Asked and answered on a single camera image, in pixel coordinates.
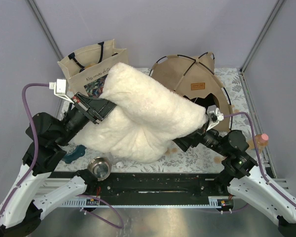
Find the blue object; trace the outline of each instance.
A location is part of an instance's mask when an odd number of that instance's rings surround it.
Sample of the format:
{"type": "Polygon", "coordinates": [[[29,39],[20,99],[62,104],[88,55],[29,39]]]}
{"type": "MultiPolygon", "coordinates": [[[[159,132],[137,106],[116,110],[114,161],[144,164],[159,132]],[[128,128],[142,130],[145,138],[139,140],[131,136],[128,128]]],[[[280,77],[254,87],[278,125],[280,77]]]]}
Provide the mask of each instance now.
{"type": "Polygon", "coordinates": [[[71,162],[75,161],[76,159],[82,157],[85,155],[85,149],[86,147],[83,145],[77,146],[73,152],[70,152],[69,154],[66,154],[64,158],[62,158],[62,161],[64,161],[66,164],[70,164],[71,162]]]}

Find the beige tote bag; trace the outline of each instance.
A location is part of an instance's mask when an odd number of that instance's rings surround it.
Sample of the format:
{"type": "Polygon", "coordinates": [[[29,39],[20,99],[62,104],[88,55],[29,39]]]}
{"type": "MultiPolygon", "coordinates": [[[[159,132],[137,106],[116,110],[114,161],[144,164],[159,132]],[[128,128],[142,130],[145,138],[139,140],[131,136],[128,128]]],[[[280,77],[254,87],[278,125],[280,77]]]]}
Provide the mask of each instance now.
{"type": "Polygon", "coordinates": [[[128,51],[115,48],[113,39],[77,49],[58,65],[74,94],[99,97],[109,70],[118,62],[128,64],[128,51]]]}

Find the metal floor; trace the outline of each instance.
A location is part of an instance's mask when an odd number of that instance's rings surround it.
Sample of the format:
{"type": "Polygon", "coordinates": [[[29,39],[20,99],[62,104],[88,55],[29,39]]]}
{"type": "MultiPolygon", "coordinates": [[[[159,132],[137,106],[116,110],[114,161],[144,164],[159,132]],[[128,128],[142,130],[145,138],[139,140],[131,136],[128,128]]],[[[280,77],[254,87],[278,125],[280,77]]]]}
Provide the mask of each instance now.
{"type": "MultiPolygon", "coordinates": [[[[236,200],[236,207],[242,206],[236,200]]],[[[199,209],[120,208],[124,230],[117,230],[78,209],[57,208],[31,237],[281,237],[277,227],[249,206],[234,214],[206,213],[199,209]]],[[[118,224],[108,208],[94,213],[118,224]]]]}

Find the cable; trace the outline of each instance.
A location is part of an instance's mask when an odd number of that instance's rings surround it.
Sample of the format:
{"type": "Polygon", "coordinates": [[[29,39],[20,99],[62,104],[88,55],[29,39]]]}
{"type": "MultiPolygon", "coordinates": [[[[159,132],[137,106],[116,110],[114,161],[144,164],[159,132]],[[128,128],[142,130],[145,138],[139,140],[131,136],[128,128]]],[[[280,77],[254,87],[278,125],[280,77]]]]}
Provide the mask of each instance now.
{"type": "Polygon", "coordinates": [[[245,116],[247,116],[247,118],[249,120],[249,124],[250,124],[250,127],[251,127],[251,133],[252,133],[252,139],[253,139],[253,143],[255,145],[255,150],[256,150],[257,157],[258,157],[258,162],[259,162],[259,169],[260,169],[260,172],[262,174],[262,177],[264,178],[264,180],[267,182],[268,185],[270,185],[279,195],[281,195],[286,201],[288,201],[292,206],[294,206],[296,208],[296,203],[294,203],[292,200],[290,200],[290,198],[287,197],[284,193],[282,193],[274,184],[270,183],[270,180],[265,175],[264,170],[263,170],[263,166],[262,166],[261,157],[259,155],[257,142],[256,142],[256,139],[255,139],[255,132],[254,132],[254,129],[253,129],[253,124],[252,124],[250,116],[246,112],[238,112],[238,113],[234,113],[234,114],[230,114],[230,115],[225,115],[223,117],[228,118],[228,117],[232,117],[232,116],[236,116],[236,115],[245,115],[245,116]]]}
{"type": "Polygon", "coordinates": [[[246,205],[244,205],[243,207],[237,209],[237,210],[232,210],[232,213],[237,213],[237,212],[240,212],[244,209],[246,209],[247,207],[249,207],[250,205],[247,203],[246,205]]]}
{"type": "Polygon", "coordinates": [[[31,112],[30,112],[30,108],[29,108],[29,105],[28,105],[28,102],[26,100],[26,90],[31,87],[31,86],[46,86],[46,87],[49,87],[49,84],[42,84],[42,83],[30,83],[30,84],[27,84],[23,90],[22,90],[22,101],[23,101],[23,105],[24,105],[24,108],[25,108],[25,112],[28,116],[28,119],[30,121],[30,126],[31,126],[31,129],[32,129],[32,133],[33,133],[33,138],[34,138],[34,157],[33,157],[33,160],[32,160],[32,163],[31,163],[31,166],[30,168],[28,169],[28,171],[26,171],[26,173],[22,176],[22,178],[17,182],[16,184],[16,187],[14,189],[12,189],[12,191],[10,192],[10,194],[8,195],[8,197],[6,198],[5,202],[3,203],[2,205],[2,208],[0,210],[0,218],[2,216],[2,214],[4,213],[5,211],[5,208],[6,206],[8,205],[9,201],[11,200],[12,196],[14,195],[14,193],[16,192],[16,190],[21,187],[21,184],[22,182],[26,179],[26,177],[29,175],[29,173],[32,171],[35,163],[36,163],[36,160],[37,160],[37,156],[38,156],[38,137],[37,137],[37,132],[36,132],[36,128],[35,128],[35,125],[34,125],[34,121],[32,119],[32,115],[31,115],[31,112]]]}
{"type": "Polygon", "coordinates": [[[100,195],[100,191],[101,191],[101,187],[99,186],[99,187],[97,188],[97,196],[100,195]]]}
{"type": "Polygon", "coordinates": [[[120,222],[121,222],[121,226],[118,226],[118,225],[116,225],[116,224],[113,224],[112,222],[110,222],[110,221],[108,221],[108,220],[102,218],[101,216],[98,216],[97,214],[94,214],[94,213],[92,213],[92,212],[89,212],[89,211],[86,211],[86,210],[85,210],[85,213],[88,213],[88,214],[90,214],[90,215],[93,215],[93,216],[99,218],[101,221],[104,221],[105,223],[107,223],[107,224],[109,224],[110,226],[113,226],[113,227],[115,227],[115,228],[117,228],[117,229],[123,229],[123,228],[124,228],[124,222],[123,222],[122,217],[121,217],[120,214],[114,209],[114,207],[112,207],[112,206],[111,206],[110,204],[108,204],[106,201],[104,201],[103,199],[100,199],[100,198],[98,198],[98,197],[93,197],[93,196],[90,196],[90,195],[83,195],[83,194],[81,194],[81,195],[78,195],[78,197],[92,198],[92,199],[95,199],[95,200],[97,200],[97,201],[103,202],[103,203],[104,203],[105,205],[107,205],[110,209],[112,209],[112,211],[117,215],[117,217],[119,218],[119,220],[120,220],[120,222]]]}

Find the gray wall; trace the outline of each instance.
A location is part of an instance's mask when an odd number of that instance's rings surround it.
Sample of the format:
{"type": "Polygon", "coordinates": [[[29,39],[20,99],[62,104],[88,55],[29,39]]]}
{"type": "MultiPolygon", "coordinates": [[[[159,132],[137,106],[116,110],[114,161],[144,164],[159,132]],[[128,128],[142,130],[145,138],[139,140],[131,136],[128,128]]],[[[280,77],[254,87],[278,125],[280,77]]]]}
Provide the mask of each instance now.
{"type": "MultiPolygon", "coordinates": [[[[61,77],[57,58],[24,0],[0,0],[0,203],[13,184],[31,140],[21,91],[31,82],[61,77]]],[[[55,114],[58,99],[48,88],[30,88],[32,114],[55,114]]]]}
{"type": "Polygon", "coordinates": [[[296,195],[296,0],[284,4],[245,76],[276,171],[296,195]]]}
{"type": "Polygon", "coordinates": [[[130,64],[214,51],[216,66],[240,67],[276,0],[37,0],[64,55],[115,38],[130,64]]]}

